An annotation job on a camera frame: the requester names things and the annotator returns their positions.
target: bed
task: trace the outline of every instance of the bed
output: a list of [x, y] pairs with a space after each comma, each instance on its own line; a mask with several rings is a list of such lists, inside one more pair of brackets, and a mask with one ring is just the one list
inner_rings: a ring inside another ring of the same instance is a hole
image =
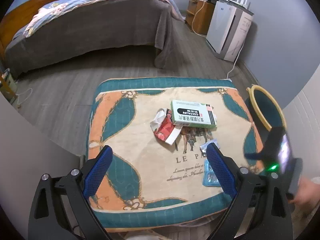
[[[172, 17], [182, 19], [173, 0], [40, 1], [20, 5], [0, 24], [0, 56], [13, 76], [92, 50], [128, 45], [154, 46], [155, 67], [171, 67]], [[37, 20], [40, 8], [54, 11]]]

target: gray laminate floor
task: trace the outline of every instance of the gray laminate floor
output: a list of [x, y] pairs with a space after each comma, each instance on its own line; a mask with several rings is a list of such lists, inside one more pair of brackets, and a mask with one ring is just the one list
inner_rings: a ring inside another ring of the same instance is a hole
[[[205, 38], [191, 33], [183, 22], [173, 20], [177, 36], [176, 66], [156, 69], [155, 49], [128, 46], [89, 52], [49, 67], [30, 71], [20, 78], [18, 92], [32, 88], [30, 98], [18, 109], [31, 124], [52, 141], [74, 154], [85, 154], [85, 143], [97, 86], [110, 78], [178, 76], [223, 79], [232, 64], [216, 59]], [[253, 83], [239, 68], [230, 75], [243, 98]], [[196, 228], [157, 229], [172, 239], [206, 239], [216, 222]]]

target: shelf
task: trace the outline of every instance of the shelf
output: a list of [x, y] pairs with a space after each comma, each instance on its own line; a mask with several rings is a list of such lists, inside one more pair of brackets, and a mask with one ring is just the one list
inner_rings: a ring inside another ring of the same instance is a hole
[[190, 12], [189, 10], [187, 10], [187, 13], [188, 13], [188, 14], [195, 15], [193, 12]]

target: white cable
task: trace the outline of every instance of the white cable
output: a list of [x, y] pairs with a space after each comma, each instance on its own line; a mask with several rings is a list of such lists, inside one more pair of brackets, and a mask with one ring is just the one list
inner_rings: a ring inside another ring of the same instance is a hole
[[234, 70], [234, 68], [235, 68], [235, 66], [236, 66], [236, 63], [237, 63], [237, 60], [238, 60], [238, 58], [239, 58], [239, 55], [240, 55], [240, 52], [241, 52], [241, 50], [242, 50], [242, 48], [243, 48], [243, 45], [244, 45], [244, 42], [242, 43], [242, 47], [241, 47], [241, 49], [239, 50], [239, 53], [238, 53], [238, 56], [236, 57], [236, 60], [235, 60], [235, 63], [233, 64], [233, 68], [228, 72], [228, 74], [227, 74], [227, 79], [229, 79], [229, 74]]
[[[24, 93], [26, 93], [27, 91], [31, 90], [30, 94], [25, 98], [23, 99], [23, 101], [21, 103], [19, 103], [19, 96], [23, 95]], [[21, 104], [26, 101], [32, 94], [32, 88], [28, 88], [26, 91], [20, 93], [20, 94], [16, 94], [18, 96], [17, 98], [17, 107], [20, 108]]]
[[198, 14], [198, 12], [200, 12], [201, 9], [203, 8], [204, 3], [205, 3], [205, 1], [203, 1], [202, 7], [196, 12], [195, 16], [193, 17], [192, 23], [191, 23], [191, 28], [192, 28], [193, 32], [194, 32], [195, 34], [201, 36], [201, 37], [206, 37], [206, 35], [202, 35], [202, 34], [196, 33], [195, 30], [193, 29], [193, 22], [194, 22], [194, 20], [195, 20], [195, 18], [196, 18], [196, 15]]

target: wooden nightstand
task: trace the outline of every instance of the wooden nightstand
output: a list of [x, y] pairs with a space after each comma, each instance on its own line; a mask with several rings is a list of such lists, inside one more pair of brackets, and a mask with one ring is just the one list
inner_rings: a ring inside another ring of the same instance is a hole
[[[192, 30], [191, 24], [192, 24], [193, 18], [195, 17], [196, 12], [201, 9], [203, 3], [204, 3], [203, 1], [199, 1], [199, 0], [189, 0], [185, 23], [188, 25], [188, 27], [191, 30]], [[193, 29], [195, 30], [196, 33], [204, 34], [204, 35], [208, 33], [213, 11], [214, 11], [214, 4], [205, 2], [203, 8], [197, 14], [193, 23]]]

